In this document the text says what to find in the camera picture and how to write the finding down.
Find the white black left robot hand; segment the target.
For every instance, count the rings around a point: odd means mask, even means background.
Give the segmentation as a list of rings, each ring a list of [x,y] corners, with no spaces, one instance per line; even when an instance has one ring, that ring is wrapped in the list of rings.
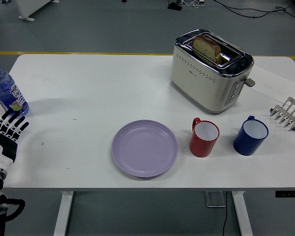
[[[6,170],[15,162],[17,156],[17,141],[29,122],[10,108],[0,118],[0,170]]]

